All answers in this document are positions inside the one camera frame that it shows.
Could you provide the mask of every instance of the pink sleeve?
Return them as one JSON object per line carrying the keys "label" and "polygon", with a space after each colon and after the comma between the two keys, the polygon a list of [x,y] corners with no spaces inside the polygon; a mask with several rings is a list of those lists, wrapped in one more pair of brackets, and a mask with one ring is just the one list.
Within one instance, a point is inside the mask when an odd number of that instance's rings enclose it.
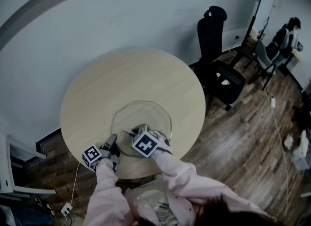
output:
{"label": "pink sleeve", "polygon": [[103,159],[96,170],[97,185],[90,197],[84,226],[127,226],[134,222],[130,207],[115,184],[112,161]]}
{"label": "pink sleeve", "polygon": [[201,204],[206,198],[223,196],[232,211],[266,213],[250,201],[236,195],[227,185],[212,178],[199,176],[193,164],[184,163],[173,155],[156,151],[152,158],[162,171],[163,179],[171,193]]}

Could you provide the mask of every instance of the gray chair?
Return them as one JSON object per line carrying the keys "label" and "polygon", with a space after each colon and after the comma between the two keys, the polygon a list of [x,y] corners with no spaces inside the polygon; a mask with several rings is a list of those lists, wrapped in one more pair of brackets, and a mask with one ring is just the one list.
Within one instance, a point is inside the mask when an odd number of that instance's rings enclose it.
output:
{"label": "gray chair", "polygon": [[261,76],[267,77],[267,81],[262,88],[262,90],[264,90],[276,70],[276,65],[272,63],[272,61],[268,58],[266,47],[264,46],[261,39],[258,39],[256,49],[255,49],[254,60],[258,62],[259,68],[258,68],[258,71],[255,73],[255,75],[251,78],[248,84],[253,83]]}

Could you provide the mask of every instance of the whiteboard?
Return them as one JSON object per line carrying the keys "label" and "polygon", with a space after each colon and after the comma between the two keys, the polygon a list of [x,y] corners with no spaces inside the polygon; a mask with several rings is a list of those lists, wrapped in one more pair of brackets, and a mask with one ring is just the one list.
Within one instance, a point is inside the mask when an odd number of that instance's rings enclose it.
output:
{"label": "whiteboard", "polygon": [[265,24],[267,23],[268,17],[270,16],[274,0],[260,0],[259,7],[256,13],[256,20],[253,25],[253,28],[257,30],[257,32],[261,31]]}

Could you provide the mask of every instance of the white chair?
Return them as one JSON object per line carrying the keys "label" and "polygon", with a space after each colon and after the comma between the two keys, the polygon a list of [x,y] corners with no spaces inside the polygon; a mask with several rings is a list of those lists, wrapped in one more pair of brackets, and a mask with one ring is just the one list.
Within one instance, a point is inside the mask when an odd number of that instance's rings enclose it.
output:
{"label": "white chair", "polygon": [[36,156],[41,159],[46,159],[47,157],[43,154],[40,154],[28,147],[19,144],[11,139],[8,139],[5,134],[0,133],[0,194],[5,196],[13,197],[30,197],[29,194],[56,194],[55,190],[43,190],[43,189],[32,189],[21,186],[16,186],[12,174],[12,166],[10,159],[10,145],[21,149],[27,153],[30,153],[33,156]]}
{"label": "white chair", "polygon": [[264,90],[270,81],[271,77],[273,76],[275,70],[276,70],[276,65],[272,63],[272,61],[268,58],[267,52],[266,52],[266,47],[263,44],[261,39],[258,39],[256,49],[255,49],[255,60],[259,64],[258,71],[256,74],[252,77],[252,79],[249,81],[248,84],[253,83],[256,81],[260,76],[267,76],[267,81],[264,84],[262,90]]}

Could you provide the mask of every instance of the clear glass dish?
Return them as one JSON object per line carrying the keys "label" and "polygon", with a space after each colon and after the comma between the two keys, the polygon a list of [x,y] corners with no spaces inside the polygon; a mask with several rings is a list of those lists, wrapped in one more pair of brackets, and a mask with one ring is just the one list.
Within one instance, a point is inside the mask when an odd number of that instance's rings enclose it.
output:
{"label": "clear glass dish", "polygon": [[122,129],[147,124],[153,130],[162,132],[168,139],[172,138],[172,120],[169,114],[157,103],[150,101],[132,101],[120,108],[113,116],[111,134],[117,135],[119,150],[131,157],[142,157],[131,147],[131,139]]}

